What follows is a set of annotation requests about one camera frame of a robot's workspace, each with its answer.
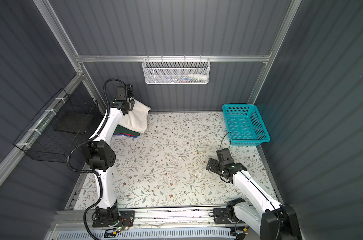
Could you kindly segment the white t shirt with print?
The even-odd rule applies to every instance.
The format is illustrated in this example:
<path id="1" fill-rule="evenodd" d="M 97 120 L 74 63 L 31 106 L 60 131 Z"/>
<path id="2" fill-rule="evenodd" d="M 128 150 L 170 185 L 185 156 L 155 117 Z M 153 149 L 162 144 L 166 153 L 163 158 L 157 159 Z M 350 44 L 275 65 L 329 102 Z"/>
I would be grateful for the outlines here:
<path id="1" fill-rule="evenodd" d="M 128 114 L 122 118 L 118 125 L 143 134 L 147 129 L 147 117 L 150 110 L 150 107 L 135 100 L 132 111 L 128 111 Z"/>

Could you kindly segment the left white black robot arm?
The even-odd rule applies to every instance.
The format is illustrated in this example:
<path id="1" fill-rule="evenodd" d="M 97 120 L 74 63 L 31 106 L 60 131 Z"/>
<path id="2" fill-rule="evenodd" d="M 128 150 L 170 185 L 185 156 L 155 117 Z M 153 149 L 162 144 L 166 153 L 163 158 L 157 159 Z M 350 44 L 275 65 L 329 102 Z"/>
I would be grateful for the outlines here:
<path id="1" fill-rule="evenodd" d="M 116 154 L 110 146 L 111 137 L 118 123 L 134 107 L 134 95 L 132 85 L 117 87 L 117 96 L 107 102 L 107 109 L 103 119 L 91 137 L 82 144 L 76 146 L 68 155 L 66 164 L 68 168 L 77 173 L 90 173 L 95 176 L 97 182 L 98 200 L 94 204 L 95 212 L 92 215 L 95 228 L 121 226 L 123 219 L 120 216 L 117 200 L 113 196 L 112 175 L 110 168 L 116 161 Z M 81 148 L 88 170 L 75 169 L 70 159 L 73 153 Z"/>

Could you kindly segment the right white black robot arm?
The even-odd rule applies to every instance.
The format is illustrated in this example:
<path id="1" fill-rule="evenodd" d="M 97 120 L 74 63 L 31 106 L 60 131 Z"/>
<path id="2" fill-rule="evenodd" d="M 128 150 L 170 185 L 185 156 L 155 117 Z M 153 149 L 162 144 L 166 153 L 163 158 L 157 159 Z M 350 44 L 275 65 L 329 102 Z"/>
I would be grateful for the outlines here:
<path id="1" fill-rule="evenodd" d="M 228 148 L 218 150 L 217 159 L 210 158 L 206 170 L 219 175 L 225 183 L 231 183 L 245 195 L 227 202 L 224 208 L 210 213 L 217 225 L 244 223 L 262 240 L 301 240 L 302 234 L 293 207 L 273 199 L 250 175 L 241 163 L 235 163 Z"/>

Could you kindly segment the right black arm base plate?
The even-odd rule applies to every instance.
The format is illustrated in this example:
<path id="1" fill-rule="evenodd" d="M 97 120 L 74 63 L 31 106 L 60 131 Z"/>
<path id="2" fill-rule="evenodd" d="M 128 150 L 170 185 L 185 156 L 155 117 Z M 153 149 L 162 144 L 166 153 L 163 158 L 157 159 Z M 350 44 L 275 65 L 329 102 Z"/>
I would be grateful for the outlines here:
<path id="1" fill-rule="evenodd" d="M 244 224 L 243 221 L 235 216 L 233 208 L 214 208 L 213 218 L 215 224 Z"/>

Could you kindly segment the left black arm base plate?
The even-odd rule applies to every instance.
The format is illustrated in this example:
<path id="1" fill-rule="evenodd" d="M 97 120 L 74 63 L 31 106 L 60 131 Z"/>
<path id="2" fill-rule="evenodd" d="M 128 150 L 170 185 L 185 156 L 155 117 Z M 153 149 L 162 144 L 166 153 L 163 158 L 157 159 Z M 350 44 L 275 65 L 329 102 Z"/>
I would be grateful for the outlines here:
<path id="1" fill-rule="evenodd" d="M 94 228 L 117 228 L 131 227 L 135 219 L 135 211 L 117 211 L 97 209 L 92 215 L 92 227 Z"/>

